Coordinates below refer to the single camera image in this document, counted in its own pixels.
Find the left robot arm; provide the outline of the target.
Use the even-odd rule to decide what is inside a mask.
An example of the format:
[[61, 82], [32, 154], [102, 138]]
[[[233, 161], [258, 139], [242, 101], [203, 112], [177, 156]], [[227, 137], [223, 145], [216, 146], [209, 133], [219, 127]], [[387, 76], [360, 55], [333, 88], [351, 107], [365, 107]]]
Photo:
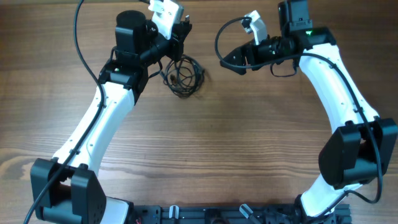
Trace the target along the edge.
[[160, 9], [151, 19], [124, 11], [116, 18], [116, 45], [100, 74], [96, 93], [69, 140], [49, 160], [30, 170], [32, 216], [52, 223], [126, 221], [129, 204], [109, 198], [98, 180], [104, 154], [119, 125], [136, 105], [150, 78], [148, 68], [168, 57], [179, 61], [192, 29], [183, 11]]

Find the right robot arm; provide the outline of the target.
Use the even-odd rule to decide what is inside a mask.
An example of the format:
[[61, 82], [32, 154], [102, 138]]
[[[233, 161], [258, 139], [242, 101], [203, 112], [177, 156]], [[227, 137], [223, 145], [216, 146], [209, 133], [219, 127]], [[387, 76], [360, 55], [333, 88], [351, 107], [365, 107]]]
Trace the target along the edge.
[[222, 67], [244, 75], [247, 70], [273, 67], [287, 60], [313, 85], [331, 126], [331, 138], [320, 151], [320, 175], [299, 195], [288, 213], [290, 223], [341, 221], [337, 206], [359, 188], [376, 181], [381, 199], [383, 177], [397, 139], [393, 119], [382, 119], [364, 99], [340, 56], [327, 27], [314, 27], [306, 1], [282, 1], [278, 5], [281, 34], [271, 37], [257, 11], [239, 18], [254, 38], [220, 57]]

